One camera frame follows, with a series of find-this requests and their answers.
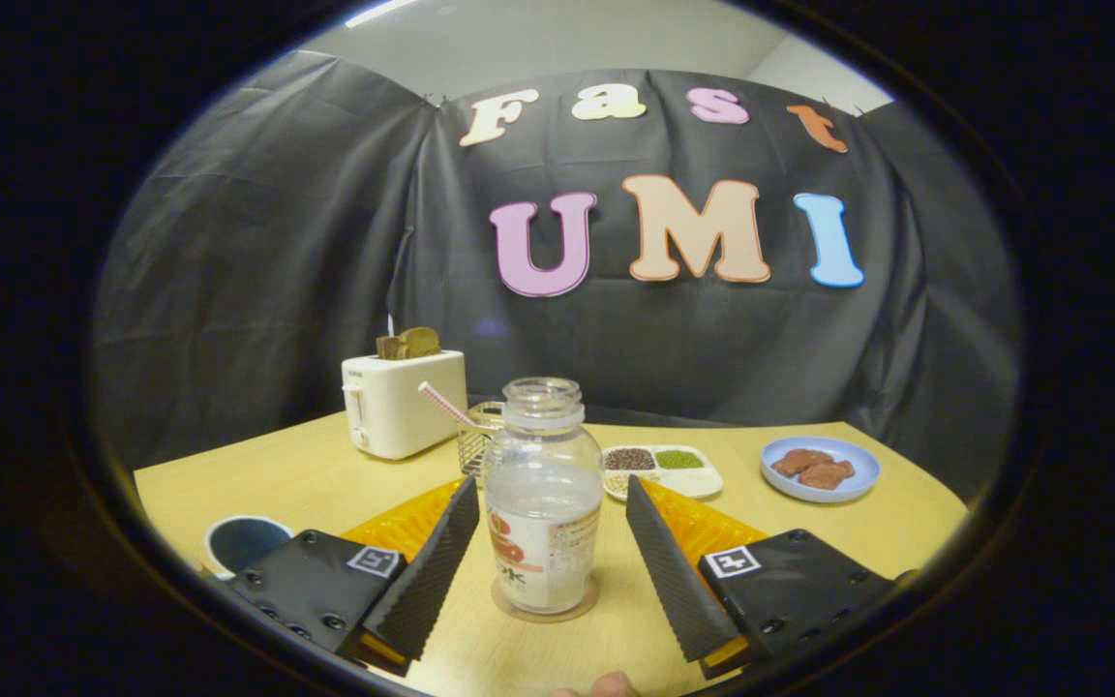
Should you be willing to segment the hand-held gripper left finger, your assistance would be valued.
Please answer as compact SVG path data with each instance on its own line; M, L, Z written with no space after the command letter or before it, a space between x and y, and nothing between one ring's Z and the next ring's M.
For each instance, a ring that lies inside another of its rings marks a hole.
M403 678L421 658L479 516L476 481L450 481L342 535L302 530L229 585L310 643Z

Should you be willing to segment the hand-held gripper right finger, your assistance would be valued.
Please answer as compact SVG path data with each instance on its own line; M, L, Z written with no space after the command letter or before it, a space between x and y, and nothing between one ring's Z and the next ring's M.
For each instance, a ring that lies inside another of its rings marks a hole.
M809 530L764 534L642 477L628 480L626 519L685 660L707 679L809 652L894 588Z

